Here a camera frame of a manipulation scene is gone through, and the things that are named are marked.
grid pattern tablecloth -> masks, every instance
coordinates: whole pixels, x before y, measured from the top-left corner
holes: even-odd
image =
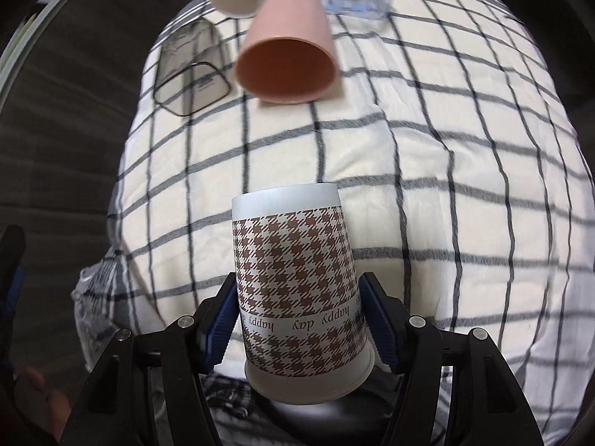
[[[563,437],[595,365],[595,194],[522,23],[499,0],[392,0],[382,26],[329,18],[341,82],[327,99],[276,106],[234,83],[175,117],[151,97],[160,42],[200,15],[232,62],[250,25],[197,0],[151,51],[109,216],[112,268],[79,303],[136,332],[193,313],[234,268],[232,197],[335,182],[358,273],[440,327],[486,328],[546,444]],[[245,357],[233,338],[227,364]]]

metal screw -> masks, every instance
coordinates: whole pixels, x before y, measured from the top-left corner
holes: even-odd
[[[191,327],[192,325],[194,325],[194,317],[192,317],[190,315],[184,315],[183,317],[180,317],[178,319],[178,326],[183,329],[187,329],[188,327]]]
[[[416,329],[421,329],[423,326],[425,326],[424,318],[420,317],[419,315],[413,315],[413,317],[409,319],[409,323]]]
[[[479,340],[486,340],[487,339],[487,332],[484,329],[473,329],[473,336]]]
[[[115,333],[115,338],[118,339],[120,342],[125,341],[126,339],[130,338],[132,332],[128,329],[120,329]]]

pink cup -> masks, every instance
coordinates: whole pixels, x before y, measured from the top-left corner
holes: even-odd
[[[277,104],[321,97],[337,78],[337,58],[320,0],[266,0],[236,62],[239,83]]]

black and white fabric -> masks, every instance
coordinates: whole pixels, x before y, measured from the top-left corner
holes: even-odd
[[[231,76],[224,100],[176,117],[151,96],[160,43],[200,16],[230,64],[251,23],[196,0],[149,54],[109,215],[117,257],[79,284],[82,315],[145,333],[193,313],[234,268],[234,196],[335,182],[358,273],[439,327],[485,328],[546,445],[563,438],[595,366],[595,193],[523,24],[499,0],[392,0],[382,25],[330,16],[327,98],[271,105]],[[244,360],[237,329],[217,370],[242,376]]]
[[[148,368],[148,375],[158,443],[174,446],[161,368]],[[392,384],[376,379],[366,382],[367,391],[382,398],[379,388]],[[211,373],[202,376],[201,383],[222,446],[305,446],[272,423],[258,406],[247,382]]]

